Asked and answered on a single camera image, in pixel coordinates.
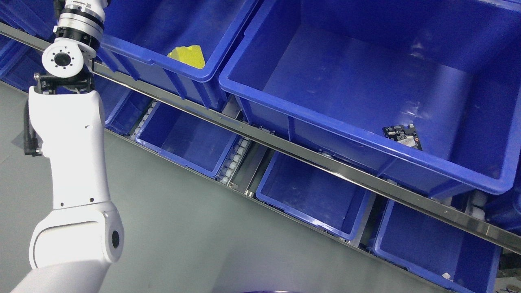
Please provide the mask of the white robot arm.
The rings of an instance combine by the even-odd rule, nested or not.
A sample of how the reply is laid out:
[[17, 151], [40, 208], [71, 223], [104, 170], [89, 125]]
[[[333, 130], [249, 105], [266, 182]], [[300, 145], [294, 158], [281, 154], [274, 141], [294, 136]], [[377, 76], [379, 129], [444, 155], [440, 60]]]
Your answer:
[[124, 228], [111, 201], [104, 110], [93, 78], [109, 0], [56, 0], [55, 39], [24, 110], [24, 153], [50, 160], [53, 209], [34, 228], [31, 271], [15, 293], [97, 293], [121, 258]]

